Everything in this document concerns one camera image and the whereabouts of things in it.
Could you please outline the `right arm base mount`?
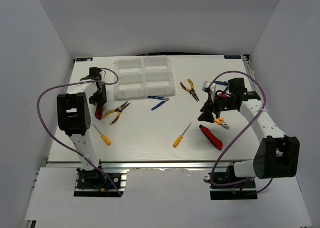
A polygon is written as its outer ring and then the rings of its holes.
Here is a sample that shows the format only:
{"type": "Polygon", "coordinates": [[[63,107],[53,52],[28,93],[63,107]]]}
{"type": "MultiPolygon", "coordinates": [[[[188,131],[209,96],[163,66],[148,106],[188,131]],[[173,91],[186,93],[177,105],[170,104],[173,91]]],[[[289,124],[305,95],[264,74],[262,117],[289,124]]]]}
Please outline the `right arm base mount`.
{"type": "Polygon", "coordinates": [[[235,176],[233,164],[230,163],[225,170],[217,169],[213,174],[213,182],[219,185],[241,181],[239,184],[216,186],[210,181],[210,173],[203,178],[209,184],[211,200],[254,200],[258,198],[256,194],[256,183],[254,180],[243,182],[245,178],[235,176]]]}

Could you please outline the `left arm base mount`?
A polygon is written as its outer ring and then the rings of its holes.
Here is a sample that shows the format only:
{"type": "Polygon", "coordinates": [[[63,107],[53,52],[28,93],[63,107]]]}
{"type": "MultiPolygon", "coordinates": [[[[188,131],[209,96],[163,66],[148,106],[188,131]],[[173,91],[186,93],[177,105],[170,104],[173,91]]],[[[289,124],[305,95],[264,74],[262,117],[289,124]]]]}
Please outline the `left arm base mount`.
{"type": "Polygon", "coordinates": [[[120,197],[126,186],[127,174],[111,170],[107,175],[111,181],[96,170],[85,171],[77,168],[74,197],[120,197]]]}

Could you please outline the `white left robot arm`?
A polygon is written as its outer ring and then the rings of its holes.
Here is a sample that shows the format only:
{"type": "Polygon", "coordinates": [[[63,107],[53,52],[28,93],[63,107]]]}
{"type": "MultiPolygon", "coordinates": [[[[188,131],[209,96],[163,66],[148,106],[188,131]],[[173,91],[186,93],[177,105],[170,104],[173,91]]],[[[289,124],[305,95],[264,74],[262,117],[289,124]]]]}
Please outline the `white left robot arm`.
{"type": "Polygon", "coordinates": [[[60,130],[64,131],[79,153],[81,163],[80,172],[91,172],[88,181],[94,187],[101,187],[106,181],[106,175],[99,170],[100,159],[97,157],[89,134],[91,114],[89,105],[95,106],[97,118],[101,119],[103,105],[107,102],[106,86],[103,80],[102,69],[89,68],[89,75],[81,79],[81,83],[68,93],[58,94],[57,120],[60,130]]]}

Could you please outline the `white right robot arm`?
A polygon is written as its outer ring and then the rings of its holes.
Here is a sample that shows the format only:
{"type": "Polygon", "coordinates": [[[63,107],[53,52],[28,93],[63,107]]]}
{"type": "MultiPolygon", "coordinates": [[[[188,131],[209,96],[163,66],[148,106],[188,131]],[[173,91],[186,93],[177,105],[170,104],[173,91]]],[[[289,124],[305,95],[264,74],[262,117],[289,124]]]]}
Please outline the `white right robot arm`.
{"type": "Polygon", "coordinates": [[[259,147],[252,160],[233,164],[226,182],[231,187],[238,187],[244,178],[283,178],[294,177],[297,173],[300,142],[294,136],[287,136],[263,110],[261,97],[255,91],[245,87],[243,78],[228,81],[229,94],[219,96],[216,84],[204,82],[202,90],[208,99],[201,108],[199,121],[213,123],[221,112],[238,110],[253,129],[259,147]]]}

